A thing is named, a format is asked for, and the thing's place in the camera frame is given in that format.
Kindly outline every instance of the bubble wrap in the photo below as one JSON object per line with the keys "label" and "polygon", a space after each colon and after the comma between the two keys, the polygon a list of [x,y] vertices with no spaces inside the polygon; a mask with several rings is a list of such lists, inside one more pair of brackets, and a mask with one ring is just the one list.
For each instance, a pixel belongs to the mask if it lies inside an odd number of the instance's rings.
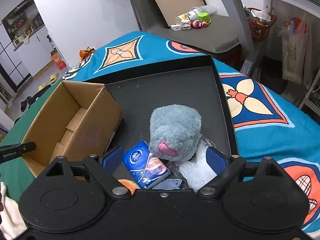
{"label": "bubble wrap", "polygon": [[197,152],[196,162],[176,162],[179,172],[187,180],[189,187],[195,192],[212,180],[217,174],[207,164],[205,154],[209,146],[215,146],[203,136],[201,136]]}

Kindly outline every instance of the blue bedsheet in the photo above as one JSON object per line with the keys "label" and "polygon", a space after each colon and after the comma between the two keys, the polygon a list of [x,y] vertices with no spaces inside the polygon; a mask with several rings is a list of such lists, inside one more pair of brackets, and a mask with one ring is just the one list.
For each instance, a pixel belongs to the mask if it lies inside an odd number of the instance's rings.
{"label": "blue bedsheet", "polygon": [[[194,57],[202,53],[143,32],[128,33],[63,75],[86,81],[126,68]],[[281,96],[233,68],[214,60],[229,104],[240,155],[249,161],[276,159],[309,198],[303,229],[320,229],[320,126]]]}

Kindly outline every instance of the green cup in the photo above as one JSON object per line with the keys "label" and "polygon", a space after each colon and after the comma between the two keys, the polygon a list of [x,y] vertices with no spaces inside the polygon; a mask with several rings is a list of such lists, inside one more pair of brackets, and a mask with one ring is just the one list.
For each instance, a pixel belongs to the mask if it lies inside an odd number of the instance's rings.
{"label": "green cup", "polygon": [[208,13],[206,13],[206,12],[204,12],[204,13],[199,13],[198,14],[198,19],[200,20],[200,21],[205,21],[205,22],[207,22],[207,24],[210,24],[211,23],[211,19],[210,19],[210,17],[209,17],[209,14]]}

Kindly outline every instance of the tissue pack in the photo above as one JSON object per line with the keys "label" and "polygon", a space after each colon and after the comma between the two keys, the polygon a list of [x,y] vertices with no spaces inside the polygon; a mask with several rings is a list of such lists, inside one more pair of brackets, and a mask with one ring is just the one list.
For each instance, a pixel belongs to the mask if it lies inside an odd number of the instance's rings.
{"label": "tissue pack", "polygon": [[145,141],[139,142],[123,155],[123,163],[142,189],[152,188],[170,171],[164,163],[149,151]]}

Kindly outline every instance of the floor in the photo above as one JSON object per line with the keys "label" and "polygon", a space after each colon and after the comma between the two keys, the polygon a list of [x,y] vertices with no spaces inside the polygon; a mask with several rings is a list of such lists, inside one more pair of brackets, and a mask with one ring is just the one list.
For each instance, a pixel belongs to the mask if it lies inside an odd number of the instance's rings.
{"label": "floor", "polygon": [[24,101],[28,96],[33,96],[38,92],[39,86],[44,83],[50,84],[50,76],[54,73],[58,73],[58,79],[68,70],[66,67],[63,70],[59,70],[54,62],[49,63],[45,67],[45,70],[39,72],[35,78],[30,78],[22,85],[21,89],[18,90],[18,95],[12,102],[12,105],[6,109],[6,114],[15,121],[17,118],[21,117],[26,111],[21,112],[21,102]]}

